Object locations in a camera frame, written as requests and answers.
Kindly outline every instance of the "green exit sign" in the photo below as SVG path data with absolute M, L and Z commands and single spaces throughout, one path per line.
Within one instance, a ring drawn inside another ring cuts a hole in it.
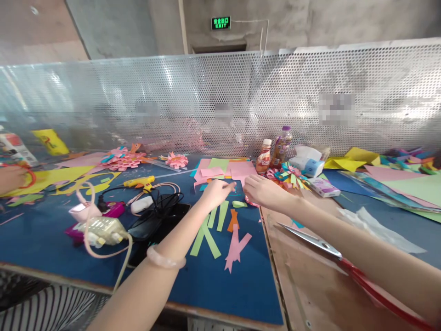
M 231 16 L 215 17 L 211 19 L 212 30 L 223 30 L 231 28 Z

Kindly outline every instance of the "metal mesh partition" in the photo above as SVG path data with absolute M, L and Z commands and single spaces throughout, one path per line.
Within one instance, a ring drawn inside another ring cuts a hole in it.
M 9 66 L 0 70 L 0 111 L 26 143 L 29 129 L 53 127 L 74 148 L 136 141 L 244 156 L 291 125 L 294 143 L 326 144 L 334 155 L 435 149 L 440 78 L 438 38 Z M 326 98 L 353 105 L 324 106 Z

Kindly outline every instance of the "yellow cup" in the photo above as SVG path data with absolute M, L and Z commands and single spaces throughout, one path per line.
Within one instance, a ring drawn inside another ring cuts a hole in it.
M 69 154 L 69 149 L 54 129 L 33 130 L 32 133 L 42 142 L 50 155 Z

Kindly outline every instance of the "tissue box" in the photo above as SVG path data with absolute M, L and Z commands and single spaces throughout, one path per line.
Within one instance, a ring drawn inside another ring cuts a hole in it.
M 316 191 L 321 197 L 329 198 L 333 196 L 339 196 L 341 191 L 333 186 L 326 179 L 317 177 L 317 178 L 309 178 L 308 181 L 311 183 L 310 187 L 314 191 Z

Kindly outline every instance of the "plastic bag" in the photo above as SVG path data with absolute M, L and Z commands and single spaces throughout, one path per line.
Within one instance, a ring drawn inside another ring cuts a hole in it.
M 369 233 L 370 235 L 373 235 L 382 241 L 388 242 L 399 250 L 406 253 L 415 254 L 427 252 L 425 249 L 411 243 L 398 233 L 381 225 L 374 217 L 371 216 L 371 214 L 368 213 L 364 207 L 357 211 L 357 214 L 347 209 L 337 208 L 337 210 L 341 214 L 341 220 L 364 232 Z

